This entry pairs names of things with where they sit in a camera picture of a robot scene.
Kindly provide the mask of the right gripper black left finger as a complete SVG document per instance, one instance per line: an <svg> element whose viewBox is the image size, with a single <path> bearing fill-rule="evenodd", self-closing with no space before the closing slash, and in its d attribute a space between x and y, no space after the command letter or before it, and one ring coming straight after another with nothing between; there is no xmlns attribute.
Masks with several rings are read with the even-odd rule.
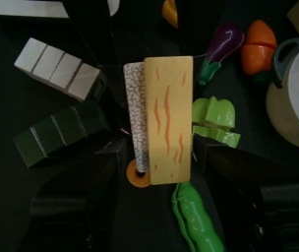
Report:
<svg viewBox="0 0 299 252"><path fill-rule="evenodd" d="M127 142L117 139L60 172L32 200L20 252L111 252L119 173Z"/></svg>

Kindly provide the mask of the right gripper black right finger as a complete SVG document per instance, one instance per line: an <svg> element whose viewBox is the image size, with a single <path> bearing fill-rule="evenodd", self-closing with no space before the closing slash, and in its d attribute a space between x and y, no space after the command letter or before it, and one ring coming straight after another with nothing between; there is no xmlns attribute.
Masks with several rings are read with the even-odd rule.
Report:
<svg viewBox="0 0 299 252"><path fill-rule="evenodd" d="M299 173L204 137L194 153L230 252L299 252Z"/></svg>

